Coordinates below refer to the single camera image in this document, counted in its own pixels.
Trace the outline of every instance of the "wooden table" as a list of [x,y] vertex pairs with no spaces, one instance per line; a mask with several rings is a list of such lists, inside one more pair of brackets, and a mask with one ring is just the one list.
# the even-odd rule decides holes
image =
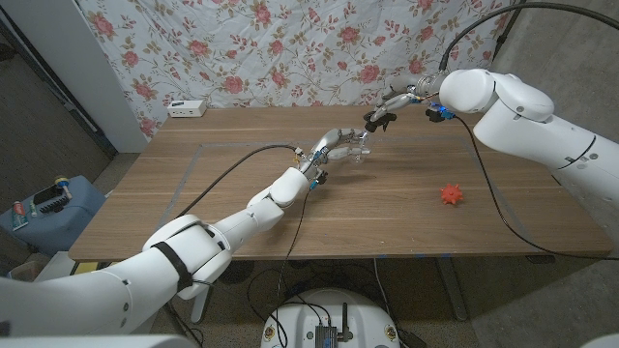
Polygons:
[[[70,250],[76,261],[118,261],[140,252],[225,169],[265,144],[309,150],[332,128],[362,128],[364,106],[211,109],[169,119]],[[471,127],[478,115],[462,116]],[[309,195],[290,257],[419,257],[535,254],[501,222],[468,134],[458,121],[434,124],[423,107],[398,114],[375,134],[360,165],[324,166],[327,183]],[[605,254],[612,243],[541,165],[480,151],[510,223],[550,249]],[[215,222],[244,209],[294,165],[289,150],[255,155],[222,180],[191,213]],[[464,200],[444,205],[439,188],[460,184]],[[299,223],[298,201],[271,231],[249,240],[238,259],[282,259]]]

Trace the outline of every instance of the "red spiky ball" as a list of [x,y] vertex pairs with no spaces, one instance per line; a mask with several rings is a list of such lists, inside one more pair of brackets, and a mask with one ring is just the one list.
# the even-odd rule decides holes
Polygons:
[[452,186],[452,184],[447,184],[447,186],[442,188],[441,191],[441,198],[443,198],[443,204],[456,204],[457,201],[462,199],[462,191],[460,190],[458,184],[456,184],[454,187]]

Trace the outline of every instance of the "table leg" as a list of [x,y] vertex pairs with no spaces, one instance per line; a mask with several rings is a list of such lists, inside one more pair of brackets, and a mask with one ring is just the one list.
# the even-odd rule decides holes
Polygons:
[[452,258],[439,257],[436,259],[436,265],[438,266],[438,271],[443,279],[445,291],[447,291],[449,300],[452,303],[452,308],[454,309],[456,319],[459,321],[465,321],[468,319],[468,313],[466,312],[466,307],[464,306],[464,299],[462,298],[460,285],[457,282],[456,270],[454,269]]
[[209,300],[209,295],[213,290],[213,287],[210,285],[206,285],[207,288],[204,289],[201,293],[199,293],[193,299],[193,308],[192,308],[192,323],[199,324],[204,320],[204,314],[206,313],[206,308]]

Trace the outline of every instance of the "gray wall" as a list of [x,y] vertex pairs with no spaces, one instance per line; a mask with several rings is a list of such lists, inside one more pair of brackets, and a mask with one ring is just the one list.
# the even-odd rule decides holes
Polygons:
[[[617,1],[552,2],[619,19]],[[546,92],[557,116],[619,142],[619,31],[578,14],[523,10],[492,69]],[[560,174],[557,178],[619,249],[619,212]]]
[[21,31],[121,153],[141,152],[139,130],[112,68],[73,0],[0,0]]

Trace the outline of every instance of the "blue container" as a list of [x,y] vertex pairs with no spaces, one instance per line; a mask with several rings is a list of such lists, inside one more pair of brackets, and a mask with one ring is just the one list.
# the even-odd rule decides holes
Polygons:
[[[39,252],[48,256],[53,256],[58,251],[68,251],[105,202],[105,196],[83,176],[69,180],[69,191],[73,199],[62,211],[46,214],[38,211],[37,215],[32,217],[30,209],[25,208],[28,224],[13,231],[12,209],[10,209],[0,216],[0,227],[9,235],[37,247]],[[37,210],[63,196],[37,205]],[[23,206],[30,207],[33,197],[34,195],[22,200]]]

